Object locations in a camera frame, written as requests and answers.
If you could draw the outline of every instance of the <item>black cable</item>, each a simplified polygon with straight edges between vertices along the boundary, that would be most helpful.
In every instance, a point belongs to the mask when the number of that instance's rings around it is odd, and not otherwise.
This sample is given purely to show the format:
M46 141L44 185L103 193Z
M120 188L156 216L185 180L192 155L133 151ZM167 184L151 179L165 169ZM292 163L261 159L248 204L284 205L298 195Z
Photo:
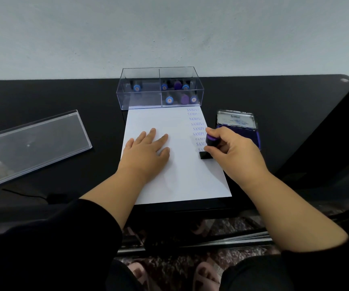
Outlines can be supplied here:
M25 194L18 193L18 192L15 192L15 191L12 191L12 190L8 190L8 189L2 189L2 190L3 190L3 191L10 192L10 193L17 194L17 195L20 195L20 196L25 196L25 197L34 197L34 198L41 198L41 199L45 200L46 202L48 202L48 200L47 200L45 197L42 197L42 196L25 195Z

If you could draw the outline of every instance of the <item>white wall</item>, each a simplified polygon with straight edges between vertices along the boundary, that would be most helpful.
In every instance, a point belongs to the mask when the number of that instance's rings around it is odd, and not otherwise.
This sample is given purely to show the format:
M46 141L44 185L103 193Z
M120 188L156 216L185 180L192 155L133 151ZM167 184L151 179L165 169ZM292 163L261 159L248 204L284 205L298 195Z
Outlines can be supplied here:
M0 79L349 75L349 0L0 0Z

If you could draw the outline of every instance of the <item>black sleeve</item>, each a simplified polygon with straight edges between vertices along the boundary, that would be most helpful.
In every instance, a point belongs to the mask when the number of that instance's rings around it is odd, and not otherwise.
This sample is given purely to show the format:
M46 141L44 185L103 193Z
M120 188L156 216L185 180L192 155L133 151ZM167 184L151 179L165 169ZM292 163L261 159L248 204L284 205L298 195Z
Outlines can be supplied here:
M295 290L349 290L349 240L322 251L283 251L282 258Z
M121 241L118 223L104 208L76 200L48 220L0 235L0 286L102 289Z

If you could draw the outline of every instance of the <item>sheet of paper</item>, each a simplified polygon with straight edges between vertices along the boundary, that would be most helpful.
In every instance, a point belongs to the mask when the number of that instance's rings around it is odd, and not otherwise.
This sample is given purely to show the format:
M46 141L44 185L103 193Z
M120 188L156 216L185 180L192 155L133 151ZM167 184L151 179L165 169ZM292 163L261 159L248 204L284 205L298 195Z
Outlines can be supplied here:
M214 159L200 159L206 126L199 106L128 111L123 147L142 131L156 128L155 140L167 133L164 147L171 148L166 167L143 188L136 205L231 196L219 164Z

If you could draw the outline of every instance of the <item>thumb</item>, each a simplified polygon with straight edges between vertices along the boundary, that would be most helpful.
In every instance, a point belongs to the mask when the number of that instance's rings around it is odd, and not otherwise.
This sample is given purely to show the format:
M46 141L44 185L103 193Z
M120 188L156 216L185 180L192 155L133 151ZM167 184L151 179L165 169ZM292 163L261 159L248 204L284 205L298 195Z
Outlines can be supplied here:
M162 149L159 158L164 162L168 162L169 160L169 156L170 156L170 151L171 149L169 147L165 147L164 149Z
M211 156L217 161L220 162L223 160L223 157L226 156L223 152L221 152L218 148L213 146L205 146L204 151L207 151Z

